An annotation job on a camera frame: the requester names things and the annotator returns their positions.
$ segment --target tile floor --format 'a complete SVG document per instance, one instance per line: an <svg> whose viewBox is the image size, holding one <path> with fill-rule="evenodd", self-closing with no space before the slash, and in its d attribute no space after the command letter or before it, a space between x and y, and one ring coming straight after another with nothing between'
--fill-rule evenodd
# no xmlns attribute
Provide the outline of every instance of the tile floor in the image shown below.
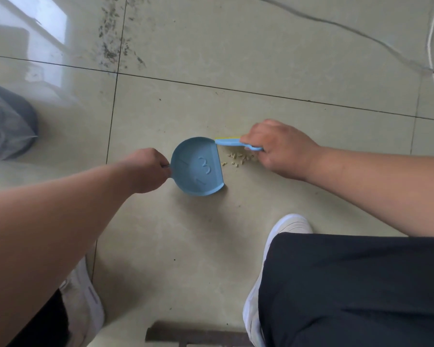
<svg viewBox="0 0 434 347"><path fill-rule="evenodd" d="M434 0L279 0L426 63ZM373 42L258 0L0 0L0 85L37 109L41 138L0 163L0 189L116 161L167 157L191 136L272 117L320 144L434 155L434 86ZM220 150L222 159L226 151ZM257 164L193 198L168 181L121 208L89 254L107 325L92 346L138 346L156 320L242 328L266 234L395 235L347 202Z"/></svg>

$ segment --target trash bag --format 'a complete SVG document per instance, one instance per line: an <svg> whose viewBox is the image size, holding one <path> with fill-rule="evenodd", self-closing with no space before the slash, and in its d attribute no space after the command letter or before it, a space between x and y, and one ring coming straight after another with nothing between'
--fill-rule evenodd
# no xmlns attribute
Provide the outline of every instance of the trash bag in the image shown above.
<svg viewBox="0 0 434 347"><path fill-rule="evenodd" d="M37 135L37 114L30 103L0 87L0 160L22 155Z"/></svg>

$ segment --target hand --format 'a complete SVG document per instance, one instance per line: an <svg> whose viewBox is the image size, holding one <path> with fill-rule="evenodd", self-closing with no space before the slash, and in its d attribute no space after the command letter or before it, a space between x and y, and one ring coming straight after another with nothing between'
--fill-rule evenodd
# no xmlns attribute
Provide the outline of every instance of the hand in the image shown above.
<svg viewBox="0 0 434 347"><path fill-rule="evenodd" d="M255 124L240 138L242 143L263 147L257 153L262 165L285 178L306 180L322 147L306 134L276 120Z"/></svg>
<svg viewBox="0 0 434 347"><path fill-rule="evenodd" d="M133 193L156 190L172 175L169 161L154 148L137 150L119 164L127 168Z"/></svg>

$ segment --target white sneaker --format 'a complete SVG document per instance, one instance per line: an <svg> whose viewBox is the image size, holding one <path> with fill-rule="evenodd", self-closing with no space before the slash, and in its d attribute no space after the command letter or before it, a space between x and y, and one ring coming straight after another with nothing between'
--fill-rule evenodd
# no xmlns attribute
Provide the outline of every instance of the white sneaker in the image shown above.
<svg viewBox="0 0 434 347"><path fill-rule="evenodd" d="M60 291L71 333L66 347L85 347L104 324L103 306L88 276L85 256L61 284Z"/></svg>
<svg viewBox="0 0 434 347"><path fill-rule="evenodd" d="M251 292L249 292L249 296L246 299L243 308L244 325L246 326L249 339L255 347L265 347L259 321L259 287L260 281L262 280L262 270L264 269L264 262L267 257L268 248L270 247L273 238L279 233L312 234L313 232L309 222L303 216L299 214L288 214L278 220L270 234L268 234L259 277L257 278Z"/></svg>

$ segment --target forearm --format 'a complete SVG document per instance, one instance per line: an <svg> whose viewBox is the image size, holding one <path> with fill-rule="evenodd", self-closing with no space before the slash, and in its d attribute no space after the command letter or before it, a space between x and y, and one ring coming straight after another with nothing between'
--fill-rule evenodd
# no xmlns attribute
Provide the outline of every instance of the forearm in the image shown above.
<svg viewBox="0 0 434 347"><path fill-rule="evenodd" d="M434 236L434 157L323 148L307 182L411 236Z"/></svg>
<svg viewBox="0 0 434 347"><path fill-rule="evenodd" d="M49 299L132 194L125 173L110 165L0 192L0 343Z"/></svg>

